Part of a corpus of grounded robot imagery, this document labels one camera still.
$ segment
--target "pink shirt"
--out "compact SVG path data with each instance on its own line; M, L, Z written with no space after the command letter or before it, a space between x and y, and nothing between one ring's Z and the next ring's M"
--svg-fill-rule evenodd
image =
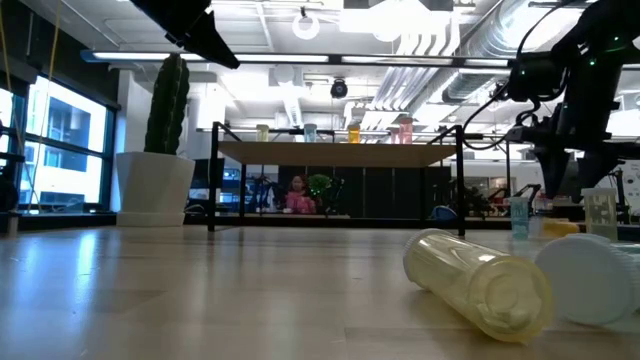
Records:
M293 191L287 194L287 208L298 214L316 213L316 203L310 197Z

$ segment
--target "ceiling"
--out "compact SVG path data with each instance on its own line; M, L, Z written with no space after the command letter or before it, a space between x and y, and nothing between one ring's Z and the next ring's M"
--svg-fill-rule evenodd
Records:
M56 14L56 0L22 0L38 14L54 22ZM308 12L320 19L320 31L312 40L303 40L292 31L292 21L299 13L296 4L288 8L274 6L277 1L253 3L250 1L220 1L213 5L216 17L216 26L222 38L234 52L279 52L279 53L348 53L348 54L393 54L399 51L401 41L380 41L371 33L347 33L341 32L339 26L340 14L343 9L342 0L323 0L320 2L307 2ZM477 0L475 7L456 7L459 13L460 36L464 36L476 22L496 3L496 0ZM579 16L579 11L571 10L559 16L572 18ZM121 50L121 51L172 51L176 48L164 38L164 32L156 24L150 21L143 13L138 11L128 1L118 0L63 0L61 7L61 28L86 46L94 50ZM517 22L526 22L520 16ZM483 27L492 26L485 23ZM540 48L548 48L563 32L572 26L571 21L558 26L552 32L538 33L541 37L536 39ZM465 54L466 48L456 49L456 54ZM125 68L136 73L136 81L151 89L158 71L158 64L129 64ZM277 87L269 86L269 71L273 66L268 65L243 65L238 70L228 70L215 64L190 64L192 73L216 74L216 82L227 92L229 102L227 104L226 118L232 126L242 125L251 119L274 118L276 113L285 113L285 103ZM391 72L390 68L383 67L347 67L347 66L302 66L303 74L302 93L298 99L299 107L303 114L335 114L342 118L345 106L350 101L370 103L376 96L385 77ZM437 85L438 75L425 82L424 89L416 95L413 104L428 103L425 94L429 94L429 87ZM332 99L329 89L335 78L344 78L349 86L349 95L342 100ZM425 129L434 130L439 125L450 125L463 122L477 108L478 104L486 99L490 85L499 79L500 75L489 76L485 87L480 83L474 97L465 103L459 104L453 111L441 113L431 108L423 111L420 123ZM203 96L205 93L205 81L193 81L191 96ZM620 81L620 90L623 93L640 91L640 73L625 73ZM547 104L548 109L553 109L553 104ZM474 131L491 132L506 130L507 124L512 124L515 115L524 109L527 104L502 103L493 106L489 111L483 112L474 125ZM539 111L540 116L548 115L549 110L543 107ZM360 121L362 112L354 116L355 122ZM327 126L336 126L335 122L328 122Z

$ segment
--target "potted cactus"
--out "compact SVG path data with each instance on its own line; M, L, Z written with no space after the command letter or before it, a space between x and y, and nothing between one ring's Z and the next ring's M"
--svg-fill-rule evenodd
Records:
M176 156L189 92L179 54L165 59L156 79L144 152L116 155L119 226L181 226L195 163Z

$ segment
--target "yellow bottle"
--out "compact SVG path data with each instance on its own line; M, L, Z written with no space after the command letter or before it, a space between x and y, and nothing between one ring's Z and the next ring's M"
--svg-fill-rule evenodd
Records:
M549 283L532 262L428 229L405 247L412 282L433 291L487 335L526 343L549 324Z
M360 125L349 125L349 144L360 144Z

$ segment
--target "cactus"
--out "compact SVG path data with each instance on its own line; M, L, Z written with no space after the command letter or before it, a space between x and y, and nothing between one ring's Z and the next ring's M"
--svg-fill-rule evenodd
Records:
M175 155L180 144L187 94L189 69L180 54L164 60L153 88L147 122L144 151Z

